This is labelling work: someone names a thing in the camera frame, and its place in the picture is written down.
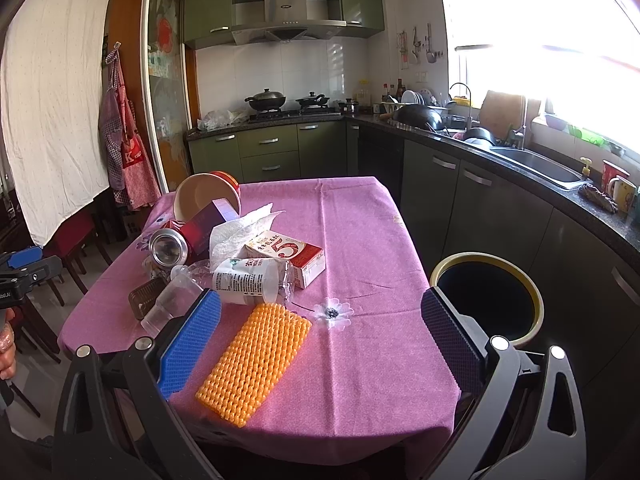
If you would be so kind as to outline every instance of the hand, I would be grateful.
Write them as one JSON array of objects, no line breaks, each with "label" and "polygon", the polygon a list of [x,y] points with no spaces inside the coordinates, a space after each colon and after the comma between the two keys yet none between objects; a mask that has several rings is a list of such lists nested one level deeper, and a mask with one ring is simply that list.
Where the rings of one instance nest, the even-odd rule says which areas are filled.
[{"label": "hand", "polygon": [[15,343],[14,330],[9,321],[14,318],[14,311],[5,310],[5,323],[0,332],[0,379],[11,379],[15,375]]}]

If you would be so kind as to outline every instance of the orange sponge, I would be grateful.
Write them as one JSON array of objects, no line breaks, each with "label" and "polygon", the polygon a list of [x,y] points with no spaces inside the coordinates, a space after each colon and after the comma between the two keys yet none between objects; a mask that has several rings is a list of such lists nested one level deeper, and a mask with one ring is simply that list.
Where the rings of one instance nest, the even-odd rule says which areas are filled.
[{"label": "orange sponge", "polygon": [[242,428],[295,357],[311,322],[276,303],[257,306],[196,398]]}]

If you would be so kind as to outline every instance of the sink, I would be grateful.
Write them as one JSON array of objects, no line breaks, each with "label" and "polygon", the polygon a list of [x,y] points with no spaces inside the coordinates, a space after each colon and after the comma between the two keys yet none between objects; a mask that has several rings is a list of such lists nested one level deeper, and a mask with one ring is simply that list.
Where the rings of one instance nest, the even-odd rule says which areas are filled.
[{"label": "sink", "polygon": [[491,148],[490,151],[502,158],[509,159],[510,162],[526,168],[563,189],[575,189],[584,184],[580,174],[546,158],[546,156],[528,150],[516,150],[515,148]]}]

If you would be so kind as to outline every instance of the number 5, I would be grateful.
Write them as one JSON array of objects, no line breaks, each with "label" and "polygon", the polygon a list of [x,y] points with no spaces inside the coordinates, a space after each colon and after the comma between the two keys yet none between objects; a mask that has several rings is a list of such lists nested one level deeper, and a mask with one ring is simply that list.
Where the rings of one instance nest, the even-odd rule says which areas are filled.
[{"label": "number 5", "polygon": [[282,241],[283,241],[282,238],[279,238],[278,241],[271,246],[271,249],[273,249],[276,252],[284,249],[291,249],[291,254],[289,256],[285,256],[285,253],[278,253],[279,258],[291,258],[296,254],[298,254],[298,251],[300,250],[300,248],[298,247],[297,244],[294,244],[291,242],[287,244],[282,244]]}]

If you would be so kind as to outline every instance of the cutting board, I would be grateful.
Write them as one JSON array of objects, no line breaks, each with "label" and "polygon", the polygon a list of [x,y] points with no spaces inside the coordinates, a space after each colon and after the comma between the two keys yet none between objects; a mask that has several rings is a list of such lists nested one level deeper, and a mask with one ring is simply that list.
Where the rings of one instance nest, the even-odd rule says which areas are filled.
[{"label": "cutting board", "polygon": [[517,130],[522,126],[524,97],[489,90],[486,93],[480,115],[480,126],[489,130],[496,139],[505,140],[509,127]]}]

